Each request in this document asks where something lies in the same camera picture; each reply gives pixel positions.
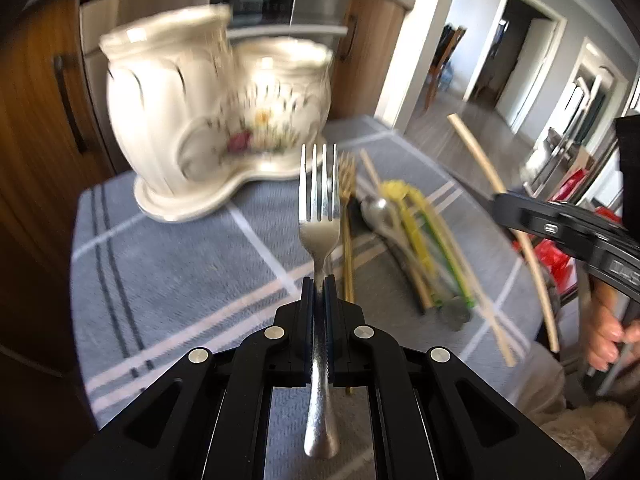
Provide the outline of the person's right hand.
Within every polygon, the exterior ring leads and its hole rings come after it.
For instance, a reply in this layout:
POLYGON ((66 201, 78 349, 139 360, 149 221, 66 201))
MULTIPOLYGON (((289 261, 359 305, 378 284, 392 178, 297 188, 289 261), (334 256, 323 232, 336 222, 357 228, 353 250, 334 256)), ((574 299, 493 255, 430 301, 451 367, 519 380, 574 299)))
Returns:
POLYGON ((588 364, 601 372, 606 372, 620 357, 616 347, 619 342, 632 345, 631 352, 624 359, 625 365, 631 366, 639 362, 639 321, 634 320, 623 328, 614 314, 617 300, 618 295, 613 287, 593 279, 585 356, 588 364))

